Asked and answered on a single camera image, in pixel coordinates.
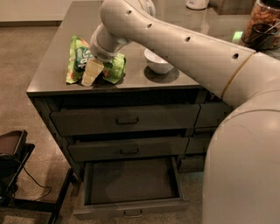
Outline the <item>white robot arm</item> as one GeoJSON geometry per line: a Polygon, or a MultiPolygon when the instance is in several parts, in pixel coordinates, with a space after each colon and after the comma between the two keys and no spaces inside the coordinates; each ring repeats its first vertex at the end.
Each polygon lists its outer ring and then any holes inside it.
{"type": "Polygon", "coordinates": [[[134,41],[233,107],[208,145],[203,224],[280,224],[280,61],[160,21],[132,0],[104,0],[92,54],[134,41]]]}

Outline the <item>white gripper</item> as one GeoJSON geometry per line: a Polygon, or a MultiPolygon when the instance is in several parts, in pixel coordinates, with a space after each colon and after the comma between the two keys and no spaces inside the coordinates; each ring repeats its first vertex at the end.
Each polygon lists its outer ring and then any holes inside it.
{"type": "Polygon", "coordinates": [[[111,61],[129,43],[128,39],[113,35],[104,24],[100,24],[90,39],[90,51],[97,59],[90,59],[87,62],[81,85],[90,87],[104,68],[102,62],[111,61]]]}

